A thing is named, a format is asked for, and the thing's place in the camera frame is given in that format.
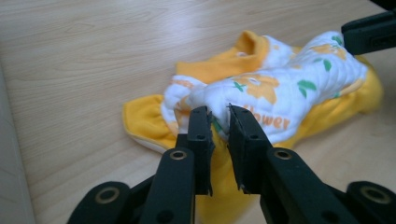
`light wood surface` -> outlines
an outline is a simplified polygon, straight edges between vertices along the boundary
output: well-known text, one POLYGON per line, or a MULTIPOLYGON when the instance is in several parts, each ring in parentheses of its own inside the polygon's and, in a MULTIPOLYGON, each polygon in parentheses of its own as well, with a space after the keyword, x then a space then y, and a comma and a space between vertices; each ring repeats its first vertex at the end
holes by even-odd
MULTIPOLYGON (((32 0, 0 2, 0 62, 37 223, 65 223, 108 180, 136 185, 160 155, 123 130, 122 104, 162 93, 177 61, 229 48, 243 30, 301 46, 383 10, 365 0, 32 0)), ((396 49, 367 54, 381 109, 301 142, 326 183, 369 180, 396 191, 396 49)), ((263 221, 259 206, 238 220, 263 221)))
POLYGON ((0 67, 0 223, 33 224, 32 202, 0 67))

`orange flower print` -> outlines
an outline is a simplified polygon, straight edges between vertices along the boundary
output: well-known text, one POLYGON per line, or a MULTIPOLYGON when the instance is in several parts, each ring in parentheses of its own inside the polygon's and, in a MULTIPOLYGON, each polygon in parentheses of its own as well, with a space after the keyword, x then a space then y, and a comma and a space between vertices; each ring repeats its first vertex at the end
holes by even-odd
POLYGON ((347 52, 336 45, 325 44, 312 47, 311 49, 321 54, 334 54, 342 60, 347 59, 347 52))
POLYGON ((235 87, 244 91, 247 87, 247 94, 259 99, 265 98, 272 105, 276 103, 276 93, 274 88, 279 86, 279 82, 273 77, 264 77, 258 74, 245 74, 234 79, 235 87))
POLYGON ((190 83, 188 80, 177 80, 177 79, 174 79, 174 80, 171 81, 171 84, 177 84, 177 85, 189 88, 189 89, 192 89, 194 87, 194 84, 190 83))

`fabric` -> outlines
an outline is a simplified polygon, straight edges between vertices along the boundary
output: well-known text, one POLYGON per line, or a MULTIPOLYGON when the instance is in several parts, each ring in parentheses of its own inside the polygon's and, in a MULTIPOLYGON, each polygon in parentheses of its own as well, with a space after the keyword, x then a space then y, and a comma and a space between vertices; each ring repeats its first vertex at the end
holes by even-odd
POLYGON ((274 146, 292 148, 357 113, 374 111, 382 95, 373 68, 347 53, 337 32, 296 48, 245 31, 234 47, 208 61, 178 63, 164 95, 126 103, 123 122, 137 142, 164 152, 187 131, 190 111, 208 106, 214 116, 214 195, 197 196, 197 211, 203 223, 230 223, 255 197, 239 192, 234 181, 226 147, 229 103, 250 110, 274 146))

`yellow cloth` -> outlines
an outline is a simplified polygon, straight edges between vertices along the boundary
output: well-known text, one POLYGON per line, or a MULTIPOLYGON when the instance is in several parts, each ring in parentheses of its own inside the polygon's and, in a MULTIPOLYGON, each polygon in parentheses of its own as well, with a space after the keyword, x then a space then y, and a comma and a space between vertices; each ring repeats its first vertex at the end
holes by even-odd
MULTIPOLYGON (((178 63, 177 74, 191 76, 212 83, 226 77, 252 72, 262 65, 268 52, 267 40, 251 32, 244 32, 231 49, 206 62, 178 63), (236 57, 238 52, 247 56, 236 57)), ((362 57, 359 61, 368 66, 366 79, 356 91, 314 105, 298 128, 297 133, 275 147, 292 148, 302 138, 322 132, 351 118, 357 113, 369 113, 380 105, 383 90, 373 67, 362 57)), ((123 123, 126 132, 144 146, 161 151, 175 146, 176 137, 165 123, 161 111, 162 95, 150 95, 124 105, 123 123)), ((250 205, 255 196, 237 190, 233 166, 226 147, 213 130, 215 150, 212 157, 213 197, 197 196, 198 217, 203 223, 230 223, 250 205)))

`towel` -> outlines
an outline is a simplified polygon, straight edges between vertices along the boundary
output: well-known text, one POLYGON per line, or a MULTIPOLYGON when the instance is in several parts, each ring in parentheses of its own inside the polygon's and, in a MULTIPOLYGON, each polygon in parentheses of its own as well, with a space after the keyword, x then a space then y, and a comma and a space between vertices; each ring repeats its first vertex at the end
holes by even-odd
POLYGON ((255 196, 238 191, 227 149, 229 104, 250 110, 275 147, 292 148, 319 133, 380 106, 382 86, 373 67, 350 55, 338 32, 314 37, 304 47, 268 35, 243 32, 235 45, 207 61, 177 63, 163 95, 124 105, 126 132, 164 152, 188 130, 189 114, 206 105, 213 114, 213 197, 197 196, 203 223, 230 223, 255 196))

